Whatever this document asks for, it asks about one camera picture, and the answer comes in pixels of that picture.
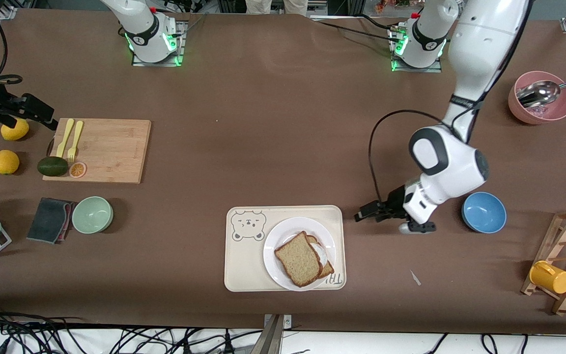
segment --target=light green bowl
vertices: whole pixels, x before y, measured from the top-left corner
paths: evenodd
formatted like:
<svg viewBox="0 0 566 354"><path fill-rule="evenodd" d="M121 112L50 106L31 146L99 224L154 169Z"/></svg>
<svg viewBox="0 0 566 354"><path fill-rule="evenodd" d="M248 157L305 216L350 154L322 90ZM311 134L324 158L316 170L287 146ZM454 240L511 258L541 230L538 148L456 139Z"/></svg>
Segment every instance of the light green bowl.
<svg viewBox="0 0 566 354"><path fill-rule="evenodd" d="M101 233L113 221L113 207L102 197L88 197L76 206L71 220L80 233Z"/></svg>

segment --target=pink bowl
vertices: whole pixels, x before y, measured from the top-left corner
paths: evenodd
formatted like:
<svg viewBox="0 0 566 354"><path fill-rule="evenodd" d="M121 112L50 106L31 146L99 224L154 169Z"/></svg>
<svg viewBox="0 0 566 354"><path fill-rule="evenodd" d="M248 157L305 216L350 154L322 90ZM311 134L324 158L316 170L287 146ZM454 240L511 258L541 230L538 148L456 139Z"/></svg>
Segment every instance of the pink bowl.
<svg viewBox="0 0 566 354"><path fill-rule="evenodd" d="M553 81L559 85L564 83L564 81L562 81L562 79L560 79L558 76L550 74L549 72L530 71L519 76L516 83L514 83L512 90L510 90L510 93L508 94L508 107L510 107L510 112L512 112L512 114L517 119L523 121L524 123L543 124L566 117L566 89L561 90L560 96L556 101L553 101L553 103L546 105L547 110L546 112L544 112L542 117L538 117L532 114L532 112L529 112L523 106L521 106L519 99L517 99L517 90L541 80Z"/></svg>

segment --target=wooden cutting board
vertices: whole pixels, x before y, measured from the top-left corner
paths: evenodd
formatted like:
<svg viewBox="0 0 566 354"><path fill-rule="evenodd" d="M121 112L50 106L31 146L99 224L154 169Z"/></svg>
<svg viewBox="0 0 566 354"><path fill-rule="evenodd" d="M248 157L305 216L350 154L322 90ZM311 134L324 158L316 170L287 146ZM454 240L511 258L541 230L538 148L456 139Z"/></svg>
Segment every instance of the wooden cutting board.
<svg viewBox="0 0 566 354"><path fill-rule="evenodd" d="M80 178L69 174L62 177L43 176L43 181L141 183L145 151L148 148L151 121L139 119L76 118L84 121L78 143L76 162L87 165L87 173ZM56 155L67 118L61 118L51 156ZM76 128L71 130L63 158L74 143Z"/></svg>

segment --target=yellow knife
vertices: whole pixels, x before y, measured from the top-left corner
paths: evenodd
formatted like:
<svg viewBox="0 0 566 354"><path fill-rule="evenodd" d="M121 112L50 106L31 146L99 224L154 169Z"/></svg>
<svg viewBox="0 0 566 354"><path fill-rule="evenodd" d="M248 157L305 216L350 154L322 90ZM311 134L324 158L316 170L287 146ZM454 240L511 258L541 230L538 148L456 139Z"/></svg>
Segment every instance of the yellow knife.
<svg viewBox="0 0 566 354"><path fill-rule="evenodd" d="M67 119L67 126L65 127L65 134L62 136L62 142L58 144L58 149L56 150L56 156L62 157L65 153L65 147L67 147L67 140L69 140L69 134L71 134L71 130L74 128L74 120Z"/></svg>

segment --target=green led light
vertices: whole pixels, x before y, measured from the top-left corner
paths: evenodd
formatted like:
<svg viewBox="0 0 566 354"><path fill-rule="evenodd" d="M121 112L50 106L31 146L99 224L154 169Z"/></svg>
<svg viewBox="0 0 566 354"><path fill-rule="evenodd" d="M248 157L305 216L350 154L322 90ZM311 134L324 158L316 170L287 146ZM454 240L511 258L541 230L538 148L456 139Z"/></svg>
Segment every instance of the green led light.
<svg viewBox="0 0 566 354"><path fill-rule="evenodd" d="M396 47L395 53L398 56L402 56L403 55L403 51L405 50L405 46L407 45L407 36L403 36L403 44Z"/></svg>
<svg viewBox="0 0 566 354"><path fill-rule="evenodd" d="M438 52L438 58L440 58L440 56L442 56L442 50L445 48L445 44L447 44L447 40L445 40L445 42L443 42L442 45L440 45L440 51Z"/></svg>
<svg viewBox="0 0 566 354"><path fill-rule="evenodd" d="M128 36L126 36L126 40L128 41L128 48L130 48L131 52L134 52L135 50L132 48L132 43L130 43L130 38L128 38Z"/></svg>
<svg viewBox="0 0 566 354"><path fill-rule="evenodd" d="M166 34L166 35L163 36L163 39L166 41L167 49L170 50L170 51L173 51L174 47L176 46L176 43L173 43L173 42L170 43L169 38L171 38L170 35Z"/></svg>

